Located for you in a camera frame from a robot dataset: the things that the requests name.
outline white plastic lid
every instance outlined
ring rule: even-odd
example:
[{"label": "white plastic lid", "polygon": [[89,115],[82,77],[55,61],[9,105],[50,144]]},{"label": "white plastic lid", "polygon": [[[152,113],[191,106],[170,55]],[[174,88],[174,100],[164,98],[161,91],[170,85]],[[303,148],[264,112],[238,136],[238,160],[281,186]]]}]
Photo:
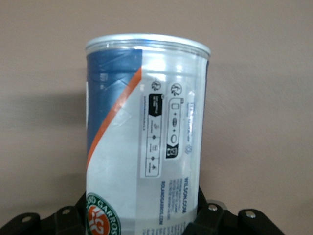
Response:
[{"label": "white plastic lid", "polygon": [[196,41],[185,39],[176,36],[169,35],[161,35],[161,34],[146,34],[146,33],[132,33],[132,34],[113,34],[102,36],[98,38],[94,38],[87,42],[86,52],[87,54],[96,51],[95,47],[99,47],[103,43],[108,43],[112,41],[125,41],[125,40],[148,40],[148,41],[157,41],[157,42],[168,42],[168,43],[176,43],[181,45],[186,45],[190,47],[194,47],[196,49],[200,49],[211,56],[211,50],[207,46],[202,43],[198,43]]}]

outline cylindrical container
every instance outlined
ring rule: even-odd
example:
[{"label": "cylindrical container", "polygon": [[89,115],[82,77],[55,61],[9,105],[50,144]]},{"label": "cylindrical container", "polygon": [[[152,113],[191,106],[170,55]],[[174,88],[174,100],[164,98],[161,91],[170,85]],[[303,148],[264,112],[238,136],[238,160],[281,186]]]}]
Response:
[{"label": "cylindrical container", "polygon": [[197,213],[210,49],[120,34],[86,50],[86,234],[182,234]]}]

